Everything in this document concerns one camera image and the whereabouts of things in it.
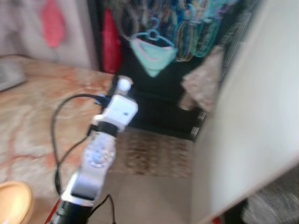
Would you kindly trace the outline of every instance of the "robotic arm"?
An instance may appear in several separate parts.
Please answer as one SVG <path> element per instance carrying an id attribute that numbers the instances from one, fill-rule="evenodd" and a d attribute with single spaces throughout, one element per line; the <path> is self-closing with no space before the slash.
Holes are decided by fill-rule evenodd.
<path id="1" fill-rule="evenodd" d="M 71 177 L 49 224 L 86 224 L 101 194 L 106 173 L 115 159 L 115 140 L 138 111 L 127 96 L 131 80 L 120 77 L 114 95 L 102 114 L 95 115 L 91 141 L 79 169 Z"/>

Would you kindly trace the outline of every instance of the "gray cloth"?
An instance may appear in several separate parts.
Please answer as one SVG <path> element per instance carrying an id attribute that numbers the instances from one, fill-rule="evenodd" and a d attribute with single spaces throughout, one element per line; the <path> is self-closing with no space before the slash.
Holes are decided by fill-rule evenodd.
<path id="1" fill-rule="evenodd" d="M 299 167 L 251 195 L 242 218 L 247 224 L 298 224 Z"/>

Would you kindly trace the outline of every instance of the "pink cloth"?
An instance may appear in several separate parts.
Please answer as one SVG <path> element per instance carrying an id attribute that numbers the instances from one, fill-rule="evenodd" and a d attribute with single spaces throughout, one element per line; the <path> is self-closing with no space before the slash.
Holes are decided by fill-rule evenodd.
<path id="1" fill-rule="evenodd" d="M 64 19 L 55 0 L 47 0 L 42 10 L 42 24 L 44 38 L 51 48 L 59 46 L 64 39 Z"/>

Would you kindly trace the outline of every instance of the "wooden bowl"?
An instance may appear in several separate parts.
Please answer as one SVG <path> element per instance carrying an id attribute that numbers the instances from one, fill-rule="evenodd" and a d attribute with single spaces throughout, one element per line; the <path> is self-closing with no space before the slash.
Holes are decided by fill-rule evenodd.
<path id="1" fill-rule="evenodd" d="M 0 223 L 26 224 L 34 207 L 30 187 L 24 182 L 0 184 Z"/>

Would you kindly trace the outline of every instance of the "white door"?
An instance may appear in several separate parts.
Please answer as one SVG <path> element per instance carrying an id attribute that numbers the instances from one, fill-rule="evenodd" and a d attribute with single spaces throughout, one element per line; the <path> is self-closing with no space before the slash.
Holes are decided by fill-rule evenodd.
<path id="1" fill-rule="evenodd" d="M 192 224 L 299 162 L 298 0 L 264 1 L 195 146 Z"/>

